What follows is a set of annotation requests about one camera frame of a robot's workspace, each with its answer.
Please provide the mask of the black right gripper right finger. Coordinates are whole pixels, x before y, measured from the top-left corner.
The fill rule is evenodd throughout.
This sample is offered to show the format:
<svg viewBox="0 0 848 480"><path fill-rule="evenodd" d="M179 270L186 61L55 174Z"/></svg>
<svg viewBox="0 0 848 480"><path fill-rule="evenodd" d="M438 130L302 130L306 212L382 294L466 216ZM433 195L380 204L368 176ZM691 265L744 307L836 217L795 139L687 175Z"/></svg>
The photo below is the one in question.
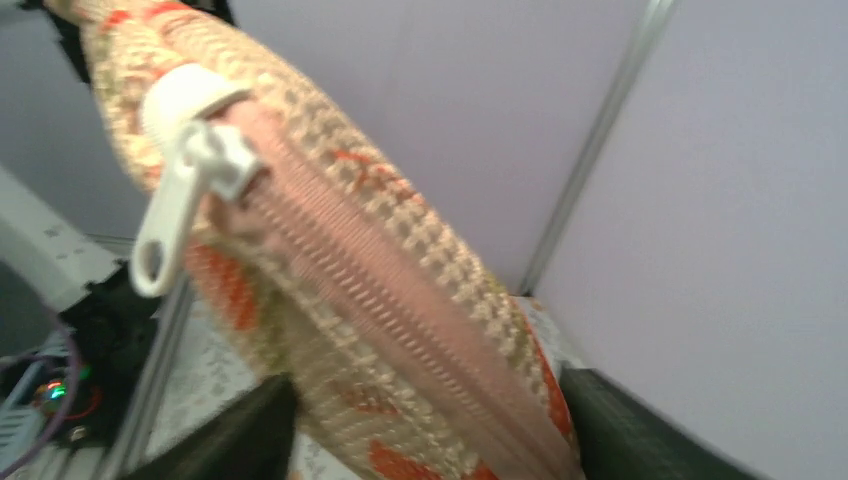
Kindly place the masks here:
<svg viewBox="0 0 848 480"><path fill-rule="evenodd" d="M755 480L653 413L595 369L563 368L568 401L590 480Z"/></svg>

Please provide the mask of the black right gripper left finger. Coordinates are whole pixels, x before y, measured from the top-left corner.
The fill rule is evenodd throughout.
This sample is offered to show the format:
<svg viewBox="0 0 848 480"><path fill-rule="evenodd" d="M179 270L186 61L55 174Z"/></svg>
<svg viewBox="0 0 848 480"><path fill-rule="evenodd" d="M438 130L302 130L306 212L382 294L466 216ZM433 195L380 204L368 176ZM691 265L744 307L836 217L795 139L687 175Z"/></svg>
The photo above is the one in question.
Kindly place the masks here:
<svg viewBox="0 0 848 480"><path fill-rule="evenodd" d="M299 399L289 378L269 377L125 478L285 479L294 448L298 407Z"/></svg>

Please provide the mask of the floral tulip mesh laundry bag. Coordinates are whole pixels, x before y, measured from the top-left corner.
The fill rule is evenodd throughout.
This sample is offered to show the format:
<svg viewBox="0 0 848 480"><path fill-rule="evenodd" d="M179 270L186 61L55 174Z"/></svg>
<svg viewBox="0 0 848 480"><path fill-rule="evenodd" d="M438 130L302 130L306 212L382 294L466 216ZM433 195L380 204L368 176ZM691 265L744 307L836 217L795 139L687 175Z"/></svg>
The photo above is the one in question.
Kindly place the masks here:
<svg viewBox="0 0 848 480"><path fill-rule="evenodd" d="M51 1L126 172L130 275L180 272L300 428L363 479L580 479L568 406L507 289L309 77L180 1Z"/></svg>

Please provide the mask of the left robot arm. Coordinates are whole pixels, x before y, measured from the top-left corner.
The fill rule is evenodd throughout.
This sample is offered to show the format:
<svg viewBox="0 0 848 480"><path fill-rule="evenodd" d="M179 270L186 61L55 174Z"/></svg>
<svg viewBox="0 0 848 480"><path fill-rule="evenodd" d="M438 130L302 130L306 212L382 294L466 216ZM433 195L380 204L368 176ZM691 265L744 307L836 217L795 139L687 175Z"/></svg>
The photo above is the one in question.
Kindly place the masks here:
<svg viewBox="0 0 848 480"><path fill-rule="evenodd" d="M37 296L36 319L61 320L65 370L28 399L53 440L110 442L156 337L157 298L133 290L126 260L91 240L7 170L1 264Z"/></svg>

